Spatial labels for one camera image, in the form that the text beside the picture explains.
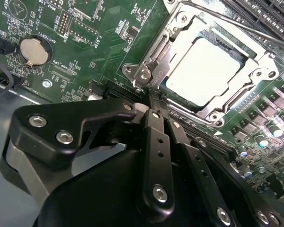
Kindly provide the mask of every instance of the green circuit board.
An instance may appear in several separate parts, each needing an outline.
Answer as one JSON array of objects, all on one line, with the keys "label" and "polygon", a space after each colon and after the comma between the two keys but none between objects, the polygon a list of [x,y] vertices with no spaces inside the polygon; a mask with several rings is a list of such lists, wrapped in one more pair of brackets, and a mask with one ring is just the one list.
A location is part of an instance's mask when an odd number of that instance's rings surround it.
[{"label": "green circuit board", "polygon": [[[0,61],[25,80],[24,88],[54,103],[80,101],[92,80],[131,89],[120,67],[140,62],[168,16],[161,0],[0,2],[0,37],[19,43],[38,35],[53,49],[52,61],[33,70],[18,54]],[[42,86],[44,79],[51,88]]]},{"label": "green circuit board", "polygon": [[[218,10],[217,3],[229,1],[205,2],[211,9]],[[82,100],[91,81],[101,84],[112,81],[131,90],[132,84],[122,74],[121,67],[125,63],[140,63],[168,16],[163,0],[2,0],[0,37],[19,43],[30,35],[41,36],[50,43],[53,59],[49,64],[35,69],[28,69],[17,53],[0,56],[0,61],[24,80],[22,86],[25,89],[54,103]],[[235,10],[228,10],[227,16],[244,18]],[[244,161],[253,172],[248,181],[256,187],[272,173],[280,177],[284,174],[284,135],[275,138],[267,129],[267,125],[274,122],[284,131],[280,118],[284,108],[277,107],[268,99],[275,93],[284,99],[284,93],[280,91],[284,85],[284,50],[270,42],[262,43],[257,37],[254,39],[275,53],[281,75],[278,79],[262,81],[251,90],[225,116],[226,123],[221,128],[196,124],[176,112],[171,114],[232,148],[244,145],[248,152]],[[53,83],[51,88],[43,86],[45,79]],[[244,119],[250,120],[252,111],[260,112],[258,108],[264,101],[278,114],[274,117],[262,114],[267,122],[262,125],[253,122],[257,129],[246,133],[240,123]],[[231,130],[236,126],[248,134],[244,140],[234,137]],[[261,148],[255,142],[254,137],[258,134],[265,135],[269,142],[267,147]],[[261,166],[265,167],[264,173],[258,171]]]}]

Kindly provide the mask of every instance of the motherboard mounting hole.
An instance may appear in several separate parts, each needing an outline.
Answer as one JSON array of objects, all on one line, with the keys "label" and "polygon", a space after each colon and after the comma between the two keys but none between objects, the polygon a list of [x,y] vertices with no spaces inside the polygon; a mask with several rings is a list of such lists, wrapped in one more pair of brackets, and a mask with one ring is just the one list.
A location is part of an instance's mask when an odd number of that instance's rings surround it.
[{"label": "motherboard mounting hole", "polygon": [[269,78],[273,78],[276,76],[276,72],[275,71],[271,71],[269,74],[268,74],[268,77]]}]

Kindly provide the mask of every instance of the metal lever arm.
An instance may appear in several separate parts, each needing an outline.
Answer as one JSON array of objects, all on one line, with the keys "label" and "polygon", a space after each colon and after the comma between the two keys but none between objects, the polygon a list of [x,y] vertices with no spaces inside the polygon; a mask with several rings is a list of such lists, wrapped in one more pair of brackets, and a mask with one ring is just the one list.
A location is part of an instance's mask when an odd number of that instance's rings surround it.
[{"label": "metal lever arm", "polygon": [[175,121],[167,122],[172,149],[179,154],[182,163],[186,163],[194,181],[197,194],[202,200],[202,206],[198,207],[200,214],[204,209],[206,218],[203,222],[208,222],[208,226],[232,226],[236,223],[216,185],[214,178],[203,158],[201,151],[189,145],[189,140],[184,129]]},{"label": "metal lever arm", "polygon": [[138,186],[137,206],[151,222],[162,222],[173,212],[174,189],[169,137],[164,133],[164,119],[154,110],[144,115],[142,175]]}]

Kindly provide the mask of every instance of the black plastic bracket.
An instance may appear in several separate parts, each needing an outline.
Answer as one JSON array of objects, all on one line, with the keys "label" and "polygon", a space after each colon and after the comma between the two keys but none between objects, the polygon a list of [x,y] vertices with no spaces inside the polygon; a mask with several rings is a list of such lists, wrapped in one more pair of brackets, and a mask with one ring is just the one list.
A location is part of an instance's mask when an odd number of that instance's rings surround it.
[{"label": "black plastic bracket", "polygon": [[[31,116],[46,119],[44,127],[29,123]],[[123,99],[24,106],[12,116],[9,136],[16,148],[44,162],[52,170],[67,168],[82,147],[85,128],[96,134],[108,122],[130,121],[134,106]],[[66,131],[73,137],[69,144],[60,143],[56,135]]]},{"label": "black plastic bracket", "polygon": [[195,138],[192,143],[204,155],[229,209],[234,210],[242,226],[284,226],[280,215],[235,172],[218,152],[201,138]]},{"label": "black plastic bracket", "polygon": [[213,226],[236,226],[218,186],[203,158],[201,151],[189,145],[184,129],[175,121],[168,121],[171,141],[192,174],[198,194],[207,213],[207,219]]},{"label": "black plastic bracket", "polygon": [[175,206],[169,136],[164,134],[161,114],[150,109],[144,117],[144,159],[137,207],[150,222],[162,222]]}]

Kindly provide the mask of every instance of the hole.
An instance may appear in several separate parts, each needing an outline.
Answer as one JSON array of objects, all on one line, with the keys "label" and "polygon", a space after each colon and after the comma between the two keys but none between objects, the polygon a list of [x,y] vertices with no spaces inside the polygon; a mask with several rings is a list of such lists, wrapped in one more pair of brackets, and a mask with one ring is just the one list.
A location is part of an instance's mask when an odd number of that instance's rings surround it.
[{"label": "hole", "polygon": [[158,151],[158,156],[159,157],[164,157],[164,155],[160,151]]},{"label": "hole", "polygon": [[269,78],[273,78],[273,77],[275,77],[276,76],[276,72],[275,71],[272,71],[272,72],[270,72],[269,74],[268,74],[268,77]]},{"label": "hole", "polygon": [[208,176],[207,172],[205,172],[204,170],[201,170],[201,173],[202,173],[203,176]]},{"label": "hole", "polygon": [[127,74],[131,74],[131,73],[132,73],[132,68],[126,67],[126,68],[125,68],[125,72],[126,72]]},{"label": "hole", "polygon": [[217,125],[217,126],[222,126],[223,123],[222,123],[222,122],[217,122],[216,125]]}]

